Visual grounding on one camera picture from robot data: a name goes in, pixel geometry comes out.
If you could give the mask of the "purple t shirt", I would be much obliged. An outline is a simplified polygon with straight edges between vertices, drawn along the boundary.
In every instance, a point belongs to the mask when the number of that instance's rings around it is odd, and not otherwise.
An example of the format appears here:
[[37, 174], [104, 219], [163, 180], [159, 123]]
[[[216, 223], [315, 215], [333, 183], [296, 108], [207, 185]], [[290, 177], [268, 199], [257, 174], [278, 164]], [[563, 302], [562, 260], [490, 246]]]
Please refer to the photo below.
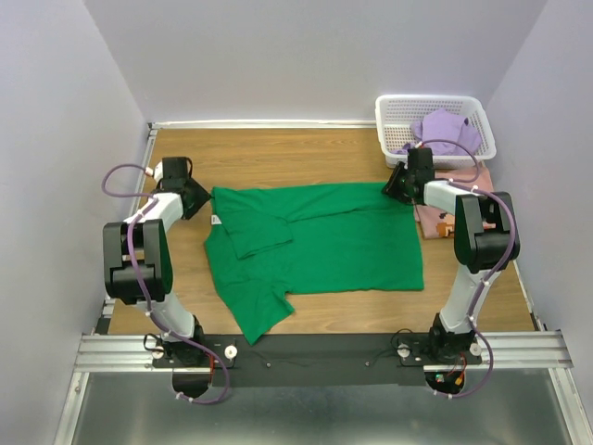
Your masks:
[[464, 146], [475, 155], [482, 144], [479, 132], [468, 118], [438, 109], [410, 125], [417, 142], [428, 141], [434, 156], [466, 156]]

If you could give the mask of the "white plastic basket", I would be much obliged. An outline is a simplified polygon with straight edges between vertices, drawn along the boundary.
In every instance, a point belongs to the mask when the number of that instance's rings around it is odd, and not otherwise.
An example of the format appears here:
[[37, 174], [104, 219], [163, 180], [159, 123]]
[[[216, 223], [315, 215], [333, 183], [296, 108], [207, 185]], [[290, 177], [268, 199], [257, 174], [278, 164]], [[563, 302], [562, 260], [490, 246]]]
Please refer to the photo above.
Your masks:
[[393, 168], [423, 142], [438, 169], [472, 167], [497, 154], [481, 102], [461, 95], [381, 95], [375, 100], [378, 140]]

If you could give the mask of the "green t shirt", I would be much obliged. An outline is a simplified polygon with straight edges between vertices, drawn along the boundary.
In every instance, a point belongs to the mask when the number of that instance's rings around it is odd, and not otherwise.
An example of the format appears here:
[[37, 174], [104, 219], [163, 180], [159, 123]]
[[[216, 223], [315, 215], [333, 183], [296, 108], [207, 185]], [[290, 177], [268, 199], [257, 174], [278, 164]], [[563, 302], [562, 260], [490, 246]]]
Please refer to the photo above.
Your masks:
[[421, 291], [412, 206], [379, 183], [215, 187], [205, 242], [213, 283], [250, 345], [289, 317], [288, 295]]

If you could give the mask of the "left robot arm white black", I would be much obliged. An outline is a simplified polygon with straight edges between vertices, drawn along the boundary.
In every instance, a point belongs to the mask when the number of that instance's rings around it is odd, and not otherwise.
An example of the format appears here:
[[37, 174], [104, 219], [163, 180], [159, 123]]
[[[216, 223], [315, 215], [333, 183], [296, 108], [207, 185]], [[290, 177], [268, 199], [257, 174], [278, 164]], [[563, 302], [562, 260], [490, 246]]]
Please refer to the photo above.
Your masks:
[[210, 200], [210, 193], [193, 178], [187, 157], [166, 157], [156, 167], [123, 163], [104, 176], [101, 189], [110, 197], [107, 181], [122, 169], [135, 169], [156, 182], [150, 193], [131, 193], [145, 199], [143, 207], [121, 222], [107, 223], [102, 232], [104, 282], [107, 295], [141, 311], [160, 331], [150, 351], [186, 366], [215, 363], [205, 345], [197, 318], [173, 290], [173, 265], [168, 231], [178, 221], [188, 221]]

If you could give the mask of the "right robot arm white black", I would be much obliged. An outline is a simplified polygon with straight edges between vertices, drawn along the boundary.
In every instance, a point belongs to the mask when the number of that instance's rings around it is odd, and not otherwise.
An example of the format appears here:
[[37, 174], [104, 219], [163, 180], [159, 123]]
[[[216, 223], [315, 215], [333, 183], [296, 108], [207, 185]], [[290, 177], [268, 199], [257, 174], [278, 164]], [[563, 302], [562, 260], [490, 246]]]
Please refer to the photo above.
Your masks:
[[472, 352], [478, 314], [492, 284], [520, 253], [511, 195], [452, 179], [437, 179], [430, 147], [419, 143], [394, 168], [383, 194], [454, 216], [458, 272], [445, 306], [426, 333], [400, 332], [397, 353], [406, 365], [449, 364]]

